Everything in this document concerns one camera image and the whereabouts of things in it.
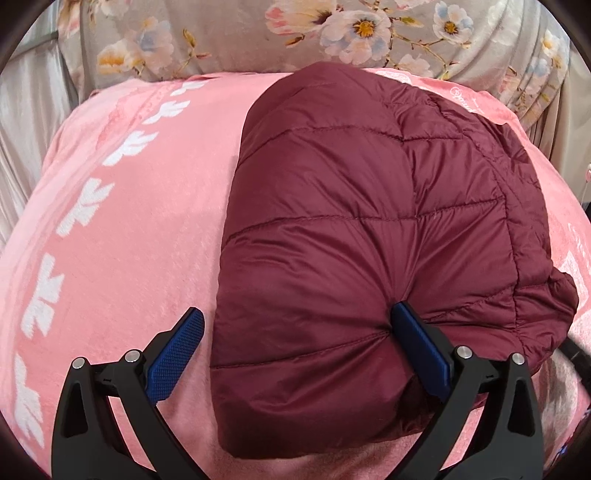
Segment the floral fabric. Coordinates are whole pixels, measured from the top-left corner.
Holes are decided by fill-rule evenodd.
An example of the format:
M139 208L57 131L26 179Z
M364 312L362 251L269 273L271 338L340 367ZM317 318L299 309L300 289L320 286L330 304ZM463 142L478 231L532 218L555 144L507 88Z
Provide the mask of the floral fabric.
M333 60L487 90L528 129L569 64L570 40L537 0L61 1L61 47L81 99L131 77Z

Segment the metal pivot pin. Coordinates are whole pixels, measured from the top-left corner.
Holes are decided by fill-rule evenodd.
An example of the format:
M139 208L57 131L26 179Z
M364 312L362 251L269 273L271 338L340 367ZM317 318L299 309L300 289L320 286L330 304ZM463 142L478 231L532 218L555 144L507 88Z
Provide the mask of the metal pivot pin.
M464 345L459 346L456 349L456 352L457 352L457 354L458 354L459 357L461 357L461 358L463 358L465 360L468 360L469 358L471 358L472 357L472 354L473 354L472 353L472 350L469 347L464 346Z

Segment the yellow flower center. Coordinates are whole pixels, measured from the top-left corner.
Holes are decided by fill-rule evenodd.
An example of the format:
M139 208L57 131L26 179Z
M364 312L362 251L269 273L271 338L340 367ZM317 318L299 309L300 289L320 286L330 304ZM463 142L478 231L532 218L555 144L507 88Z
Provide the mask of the yellow flower center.
M99 60L102 65L121 66L125 62L125 57L115 53L108 53Z
M361 20L353 25L353 30L361 38L369 38L374 36L375 23L371 20Z
M450 21L445 22L445 24L443 25L443 29L446 33L449 33L450 35L456 35L459 32L459 30L457 29L457 25L454 22Z

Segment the white leaf pattern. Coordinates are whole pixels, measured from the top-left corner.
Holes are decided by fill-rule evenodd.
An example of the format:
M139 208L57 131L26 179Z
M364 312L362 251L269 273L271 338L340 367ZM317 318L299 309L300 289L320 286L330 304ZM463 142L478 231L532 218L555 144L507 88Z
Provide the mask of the white leaf pattern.
M144 121L143 125L153 125L161 118L172 118L174 116L177 116L178 114L182 113L182 111L185 110L190 103L191 100L178 103L176 100L173 100L172 102L163 103L162 105L160 105L160 110L158 111L158 113Z
M56 259L50 254L45 254L41 260L35 292L21 321L21 330L29 339L33 338L35 324L43 336L47 336L51 328L54 311L49 304L56 304L60 299L61 285L65 276L64 274L51 276L55 264Z
M60 237L63 238L68 235L76 222L79 222L83 226L88 225L98 210L100 203L109 196L115 184L110 183L102 188L99 188L99 186L99 179L88 179L82 187L82 192L76 204L57 227L56 233Z
M579 264L574 258L572 252L566 255L564 262L560 266L559 270L561 272L568 273L571 277L573 277L574 284L577 287L577 293L579 294L579 309L582 309L587 300L589 299L589 291L587 286L585 285L585 280L581 275L581 271L579 270Z
M103 166L112 167L117 165L123 157L135 157L157 136L158 132L150 135L144 135L141 130L131 132L123 145L105 159Z
M14 378L17 386L14 418L25 437L30 440L32 435L41 448L44 448L45 441L41 428L43 415L39 393L26 386L27 366L18 354L14 357Z
M192 80L189 82L184 82L183 86L179 89L176 89L173 93L170 94L171 97L176 97L178 95L182 95L187 92L187 90L197 90L205 85L209 80Z

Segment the white flower print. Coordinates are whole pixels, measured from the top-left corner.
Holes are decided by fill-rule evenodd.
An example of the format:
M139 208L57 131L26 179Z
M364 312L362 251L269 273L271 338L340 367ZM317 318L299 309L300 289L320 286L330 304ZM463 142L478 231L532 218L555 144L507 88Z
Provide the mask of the white flower print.
M117 150L109 155L103 162L104 167L112 167L118 164L123 157L135 157L142 153L144 148L158 136L158 132L144 135L141 130L131 132Z
M550 30L546 30L544 38L542 38L542 52L549 58L554 58L560 48L561 40L554 35Z
M422 4L428 4L434 0L394 0L398 5L399 10L408 10L410 8L418 7Z
M167 20L159 22L149 17L139 31L129 30L125 39L137 46L144 64L152 72L159 72L173 62L173 36Z
M525 73L531 75L530 81L525 88L528 95L537 96L541 87L547 82L550 76L550 65L548 60L533 57Z
M192 80L189 82L183 82L183 86L181 88L176 89L173 93L170 94L171 97L176 97L178 95L182 95L187 92L187 90L197 90L205 85L209 80Z
M521 83L521 78L517 75L517 72L512 67L507 67L505 76L501 80L499 86L499 100L507 104L517 91L517 87Z
M145 120L142 125L152 125L161 118L172 118L177 116L178 114L182 113L182 111L185 110L190 103L191 100L187 100L186 102L176 102L175 100L172 102L165 102L160 105L160 110L158 113Z
M389 52L390 18L382 10L338 12L324 26L320 44L344 63L361 65L381 60Z
M57 227L56 234L62 238L66 237L70 234L76 222L82 226L87 226L114 186L114 183L109 183L99 188L100 179L89 178L82 187L76 204Z
M128 72L142 62L138 46L124 38L107 45L96 58L98 72L102 75Z
M435 35L451 43L465 44L474 31L474 22L458 5L448 7L445 2L439 2L435 5L433 21Z
M522 14L511 8L513 2L501 0L488 9L486 20L492 32L491 42L511 47L515 45L521 32Z
M433 72L431 71L429 62L425 59L422 59L420 55L415 59L410 53L407 53L400 59L397 67L398 70L410 72L417 77L433 78Z
M336 0L276 0L265 18L278 35L306 34L320 30L336 9Z
M43 336L47 336L51 328L54 315L52 305L60 300L61 285L65 277L65 274L52 276L55 265L55 257L47 253L43 255L35 292L21 321L21 330L28 339L33 338L35 325Z
M129 10L132 0L91 0L91 6L94 5L95 12L100 8L106 17L123 16Z

